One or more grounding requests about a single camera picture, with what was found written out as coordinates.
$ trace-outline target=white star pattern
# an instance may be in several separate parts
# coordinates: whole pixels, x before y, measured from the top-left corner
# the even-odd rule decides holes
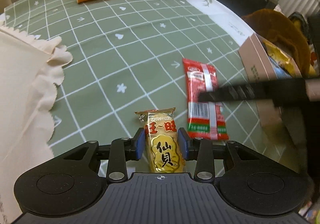
[[[125,89],[127,88],[127,86],[125,86],[123,83],[122,84],[118,84],[117,85],[117,92],[122,92],[125,93]]]

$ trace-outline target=gold snack wrapper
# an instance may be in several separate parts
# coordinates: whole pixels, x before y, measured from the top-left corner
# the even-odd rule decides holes
[[[292,77],[296,77],[296,73],[291,62],[292,58],[268,40],[264,39],[263,43],[267,48],[268,56],[270,56],[282,69],[285,69]]]
[[[146,149],[151,172],[184,172],[186,163],[178,145],[174,110],[175,108],[135,112],[145,122]]]

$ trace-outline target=cardboard box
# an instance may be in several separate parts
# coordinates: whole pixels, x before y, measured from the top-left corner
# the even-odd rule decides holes
[[[262,40],[263,38],[253,34],[247,38],[239,49],[239,55],[242,59],[248,79],[249,81],[277,79],[277,74],[259,39]],[[297,65],[293,60],[292,62],[296,76],[301,77]],[[260,100],[256,101],[256,104],[260,117],[260,124],[267,135],[267,140],[264,140],[264,143],[267,146],[276,145],[292,147],[293,142],[289,136],[288,130],[282,122],[280,109],[274,107],[272,100]],[[292,158],[286,160],[296,161],[294,158],[296,158],[296,154],[292,154]],[[299,167],[294,165],[290,168],[297,171]]]

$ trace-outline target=table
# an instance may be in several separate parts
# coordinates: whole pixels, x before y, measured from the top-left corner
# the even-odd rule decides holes
[[[176,125],[186,127],[183,57],[213,64],[221,86],[247,80],[238,49],[253,31],[215,0],[20,0],[5,17],[38,39],[61,36],[73,55],[51,110],[55,156],[132,137],[141,127],[134,111],[176,107]],[[230,139],[280,159],[285,147],[264,144],[255,103],[224,103],[223,114]],[[222,160],[215,165],[221,175]]]

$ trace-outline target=white heart pattern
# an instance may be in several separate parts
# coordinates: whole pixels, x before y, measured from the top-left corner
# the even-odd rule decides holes
[[[115,34],[116,38],[118,38],[119,40],[121,40],[123,38],[123,35],[121,34]]]

